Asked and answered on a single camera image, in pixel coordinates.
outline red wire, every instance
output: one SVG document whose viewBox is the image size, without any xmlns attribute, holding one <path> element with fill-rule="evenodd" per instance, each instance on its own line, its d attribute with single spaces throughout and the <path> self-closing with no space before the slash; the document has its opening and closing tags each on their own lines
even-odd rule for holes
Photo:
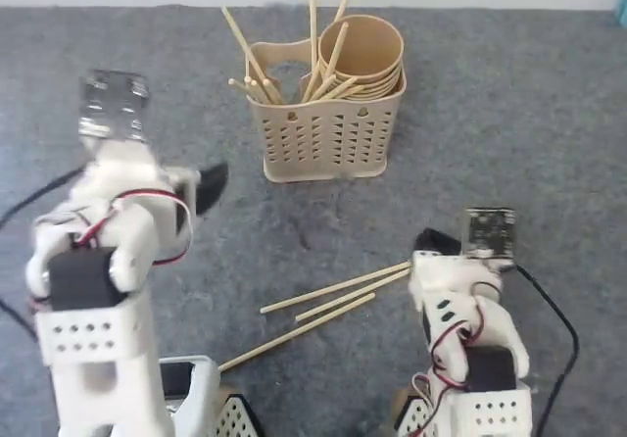
<svg viewBox="0 0 627 437">
<path fill-rule="evenodd" d="M 176 194 L 173 194 L 172 192 L 168 192 L 167 190 L 162 190 L 162 189 L 132 189 L 132 190 L 127 190 L 125 192 L 122 192 L 121 194 L 118 194 L 116 197 L 114 197 L 111 200 L 111 204 L 113 204 L 116 200 L 124 199 L 126 197 L 131 197 L 133 195 L 162 195 L 162 196 L 169 197 L 171 199 L 175 199 L 175 200 L 179 201 L 182 204 L 185 204 L 185 201 L 183 199 L 181 199 L 180 197 L 178 197 Z M 98 232 L 103 228 L 103 226 L 109 220 L 110 217 L 111 217 L 111 214 L 108 214 L 106 217 L 102 218 L 100 221 L 98 221 L 96 224 L 94 224 L 91 228 L 89 228 L 85 232 L 85 234 L 83 234 L 83 236 L 81 237 L 80 243 L 78 243 L 78 246 L 85 246 L 85 244 L 87 242 L 89 242 L 89 240 L 91 238 L 93 238 L 96 234 L 98 234 Z M 153 266 L 165 266 L 167 264 L 175 263 L 176 261 L 179 261 L 183 256 L 185 256 L 185 253 L 187 253 L 187 249 L 185 249 L 182 253 L 177 254 L 173 258 L 156 260 L 156 261 L 153 262 Z"/>
</svg>

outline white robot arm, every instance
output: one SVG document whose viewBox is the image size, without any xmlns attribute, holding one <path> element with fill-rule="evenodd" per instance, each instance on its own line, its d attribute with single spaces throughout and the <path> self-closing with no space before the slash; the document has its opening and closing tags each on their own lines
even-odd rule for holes
<svg viewBox="0 0 627 437">
<path fill-rule="evenodd" d="M 506 209 L 468 213 L 471 229 L 461 245 L 449 243 L 451 249 L 442 252 L 425 237 L 416 242 L 410 293 L 432 360 L 428 373 L 418 376 L 430 396 L 408 409 L 398 435 L 531 435 L 531 394 L 521 381 L 529 372 L 529 355 L 499 303 L 500 272 L 513 266 L 514 215 Z M 424 408 L 429 413 L 415 412 Z"/>
<path fill-rule="evenodd" d="M 140 132 L 147 99 L 137 74 L 93 73 L 80 132 L 94 159 L 69 200 L 34 224 L 26 284 L 45 305 L 35 324 L 60 437 L 206 437 L 216 425 L 217 365 L 159 360 L 146 276 L 184 255 L 226 166 L 162 168 Z M 131 132 L 115 134 L 119 123 Z"/>
</svg>

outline bamboo chopstick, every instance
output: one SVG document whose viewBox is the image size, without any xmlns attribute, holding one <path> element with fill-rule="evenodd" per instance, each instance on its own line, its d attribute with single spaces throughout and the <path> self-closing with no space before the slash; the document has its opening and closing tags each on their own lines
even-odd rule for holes
<svg viewBox="0 0 627 437">
<path fill-rule="evenodd" d="M 343 303 L 353 300 L 354 298 L 358 298 L 361 295 L 364 295 L 368 292 L 371 292 L 372 290 L 382 287 L 383 285 L 387 285 L 388 283 L 392 283 L 395 280 L 398 280 L 399 278 L 403 278 L 407 276 L 409 273 L 410 273 L 410 270 L 406 268 L 405 270 L 401 270 L 400 272 L 394 273 L 388 277 L 384 277 L 381 280 L 377 280 L 374 283 L 366 285 L 364 288 L 360 288 L 359 290 L 355 290 L 354 292 L 347 293 L 346 295 L 336 298 L 335 300 L 331 302 L 324 303 L 320 305 L 319 307 L 312 308 L 310 310 L 307 310 L 304 313 L 296 315 L 296 320 L 300 322 L 303 319 L 307 319 L 308 317 L 312 317 L 319 313 L 326 312 L 327 310 L 330 310 L 331 308 L 335 308 L 338 305 L 342 305 Z"/>
<path fill-rule="evenodd" d="M 315 63 L 315 67 L 313 67 L 312 77 L 310 77 L 310 82 L 307 83 L 307 88 L 305 89 L 305 93 L 303 94 L 303 99 L 301 103 L 305 103 L 310 100 L 310 96 L 312 95 L 312 91 L 314 90 L 314 84 L 317 80 L 317 76 L 320 73 L 320 60 Z"/>
<path fill-rule="evenodd" d="M 315 0 L 310 0 L 310 39 L 312 50 L 312 75 L 314 75 L 314 67 L 317 63 L 317 8 Z"/>
<path fill-rule="evenodd" d="M 268 305 L 266 307 L 261 308 L 260 313 L 264 315 L 266 313 L 274 312 L 282 308 L 291 307 L 292 305 L 297 305 L 299 303 L 307 302 L 308 300 L 321 297 L 322 295 L 326 295 L 327 293 L 337 292 L 338 290 L 342 290 L 343 288 L 348 288 L 348 287 L 352 287 L 353 285 L 358 285 L 360 283 L 368 282 L 369 280 L 372 280 L 373 278 L 382 277 L 383 275 L 387 275 L 388 273 L 393 273 L 393 272 L 396 272 L 397 270 L 402 270 L 410 266 L 411 266 L 411 263 L 404 262 L 404 263 L 397 264 L 395 266 L 385 267 L 375 272 L 360 275 L 359 277 L 351 278 L 350 280 L 345 280 L 343 282 L 336 283 L 335 285 L 329 285 L 328 287 L 320 288 L 318 290 L 314 290 L 313 292 L 299 295 L 298 297 L 289 298 L 287 300 L 282 300 L 280 302 L 273 303 L 272 305 Z"/>
<path fill-rule="evenodd" d="M 335 77 L 336 77 L 335 74 L 332 74 L 330 77 L 325 79 L 320 85 L 320 87 L 315 91 L 310 101 L 315 101 L 319 99 L 320 96 L 324 94 L 329 87 L 331 87 L 331 84 L 333 84 L 333 82 L 335 81 Z"/>
<path fill-rule="evenodd" d="M 248 361 L 249 359 L 252 359 L 253 357 L 258 356 L 259 354 L 262 354 L 276 346 L 279 346 L 297 336 L 300 336 L 301 334 L 304 334 L 308 331 L 311 331 L 312 329 L 320 326 L 321 324 L 324 324 L 326 322 L 329 322 L 331 319 L 337 317 L 337 316 L 341 316 L 344 313 L 349 312 L 350 310 L 355 309 L 358 306 L 363 305 L 364 303 L 369 302 L 370 300 L 372 300 L 375 297 L 374 293 L 370 293 L 369 295 L 366 295 L 362 298 L 359 298 L 358 300 L 356 300 L 355 302 L 349 303 L 348 305 L 342 307 L 342 308 L 338 308 L 337 310 L 319 317 L 318 319 L 312 321 L 312 322 L 308 322 L 307 324 L 297 327 L 296 329 L 288 332 L 287 334 L 283 334 L 282 336 L 277 337 L 276 339 L 272 339 L 269 342 L 266 342 L 265 344 L 263 344 L 262 346 L 259 346 L 255 349 L 253 349 L 250 352 L 247 352 L 246 354 L 242 354 L 241 356 L 236 357 L 235 359 L 232 359 L 228 362 L 225 362 L 224 364 L 220 365 L 217 369 L 219 371 L 227 371 L 230 368 L 233 368 L 236 365 L 240 365 L 245 361 Z"/>
<path fill-rule="evenodd" d="M 240 91 L 244 91 L 246 95 L 254 98 L 254 96 L 251 95 L 250 90 L 246 87 L 246 85 L 244 85 L 242 82 L 238 81 L 237 79 L 231 78 L 228 81 L 228 85 L 233 86 L 234 88 L 239 89 Z"/>
<path fill-rule="evenodd" d="M 342 16 L 344 16 L 344 11 L 346 10 L 347 4 L 348 4 L 348 0 L 340 1 L 340 6 L 337 8 L 337 13 L 335 13 L 335 19 L 333 20 L 333 22 L 337 23 L 340 19 L 342 19 Z"/>
<path fill-rule="evenodd" d="M 349 77 L 346 81 L 337 86 L 335 89 L 331 89 L 329 92 L 320 97 L 320 101 L 328 101 L 329 99 L 334 99 L 335 97 L 346 91 L 353 84 L 355 84 L 355 81 L 357 81 L 357 79 L 357 76 Z"/>
<path fill-rule="evenodd" d="M 257 100 L 262 104 L 269 104 L 270 100 L 265 95 L 264 89 L 259 86 L 259 83 L 256 79 L 251 80 L 251 89 L 253 90 L 253 94 L 257 97 Z"/>
<path fill-rule="evenodd" d="M 246 39 L 244 38 L 244 34 L 242 33 L 241 29 L 239 28 L 239 25 L 237 25 L 237 22 L 233 19 L 233 17 L 231 16 L 231 13 L 228 12 L 228 9 L 226 9 L 225 6 L 222 6 L 222 13 L 224 14 L 224 18 L 228 22 L 228 25 L 231 27 L 231 30 L 233 31 L 233 35 L 235 35 L 235 38 L 239 42 L 240 47 L 242 47 L 242 50 L 243 50 L 244 54 L 246 55 L 246 59 L 253 66 L 253 69 L 255 70 L 255 73 L 257 73 L 257 77 L 262 81 L 262 84 L 265 87 L 264 70 L 262 70 L 262 67 L 260 66 L 259 62 L 255 58 L 255 55 L 253 54 L 253 51 L 248 46 L 248 43 L 246 42 Z M 265 89 L 267 91 L 268 95 L 271 95 L 272 92 L 275 92 L 276 93 L 275 95 L 279 96 L 279 100 L 277 102 L 274 102 L 274 104 L 284 104 L 283 99 L 280 97 L 280 93 L 274 87 L 274 85 L 272 84 L 272 81 L 268 80 L 268 82 L 269 82 L 269 85 L 268 85 L 269 88 Z"/>
<path fill-rule="evenodd" d="M 340 32 L 337 34 L 335 45 L 333 46 L 333 52 L 331 52 L 331 58 L 329 59 L 329 66 L 324 71 L 324 79 L 327 79 L 335 73 L 335 66 L 337 65 L 337 61 L 342 53 L 342 46 L 344 45 L 344 39 L 346 38 L 348 28 L 349 25 L 347 23 L 343 23 L 340 27 Z"/>
</svg>

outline utensil holder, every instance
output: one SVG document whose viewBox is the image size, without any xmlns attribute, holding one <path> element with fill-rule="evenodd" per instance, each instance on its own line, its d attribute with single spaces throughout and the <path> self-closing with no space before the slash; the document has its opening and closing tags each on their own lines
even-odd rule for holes
<svg viewBox="0 0 627 437">
<path fill-rule="evenodd" d="M 281 62 L 310 64 L 310 40 L 294 43 L 259 42 L 255 57 L 266 71 Z M 249 63 L 246 73 L 259 79 Z M 310 76 L 301 79 L 301 95 Z M 250 97 L 253 121 L 264 146 L 264 173 L 272 182 L 373 177 L 387 167 L 387 153 L 396 114 L 407 86 L 401 70 L 394 91 L 372 101 L 332 99 L 293 105 L 266 105 Z"/>
</svg>

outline gray carpet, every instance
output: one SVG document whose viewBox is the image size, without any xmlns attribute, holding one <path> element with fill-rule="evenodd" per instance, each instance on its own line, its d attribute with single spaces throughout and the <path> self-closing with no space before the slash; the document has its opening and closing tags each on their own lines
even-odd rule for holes
<svg viewBox="0 0 627 437">
<path fill-rule="evenodd" d="M 308 34 L 304 8 L 234 14 L 251 41 Z M 294 310 L 260 316 L 259 306 L 400 262 L 422 227 L 457 233 L 464 207 L 511 205 L 518 259 L 583 342 L 546 435 L 624 435 L 627 30 L 610 13 L 376 14 L 404 34 L 409 75 L 387 171 L 274 185 L 246 104 L 226 85 L 243 64 L 218 10 L 0 10 L 2 210 L 83 158 L 79 76 L 146 74 L 146 133 L 163 160 L 230 164 L 190 255 L 150 277 L 163 355 L 223 362 L 293 327 Z M 28 224 L 64 196 L 28 208 L 0 236 L 0 294 L 13 304 L 24 304 Z M 569 338 L 520 277 L 507 278 L 505 303 L 531 355 L 537 416 Z M 0 335 L 0 435 L 54 435 L 37 348 L 6 316 Z M 403 282 L 223 382 L 246 394 L 269 436 L 374 436 L 396 390 L 427 364 Z"/>
</svg>

